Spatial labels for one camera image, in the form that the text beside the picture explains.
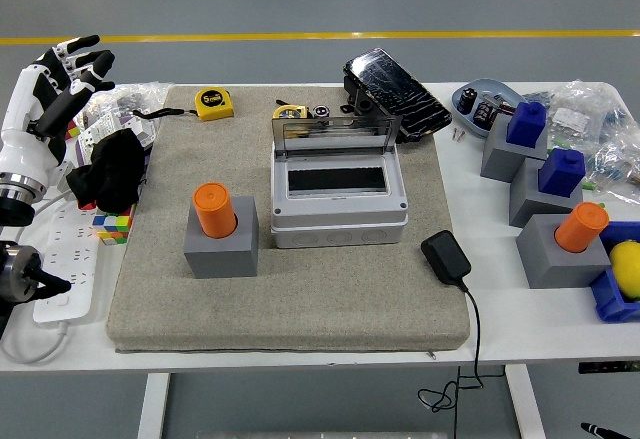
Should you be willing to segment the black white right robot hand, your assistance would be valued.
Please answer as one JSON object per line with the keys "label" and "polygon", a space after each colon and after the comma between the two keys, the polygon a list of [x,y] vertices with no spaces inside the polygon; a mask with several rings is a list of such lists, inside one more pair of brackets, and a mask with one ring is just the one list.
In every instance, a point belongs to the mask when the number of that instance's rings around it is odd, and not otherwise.
{"label": "black white right robot hand", "polygon": [[629,436],[592,423],[582,422],[581,428],[587,433],[600,439],[630,439]]}

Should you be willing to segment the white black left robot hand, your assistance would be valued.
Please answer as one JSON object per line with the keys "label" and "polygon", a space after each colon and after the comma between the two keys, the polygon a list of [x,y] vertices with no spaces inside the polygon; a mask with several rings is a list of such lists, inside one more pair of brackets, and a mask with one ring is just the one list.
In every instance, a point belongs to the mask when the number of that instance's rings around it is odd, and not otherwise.
{"label": "white black left robot hand", "polygon": [[114,87],[106,80],[115,55],[93,51],[97,35],[54,45],[26,66],[9,101],[1,131],[1,171],[45,184],[60,158],[49,143],[97,92]]}

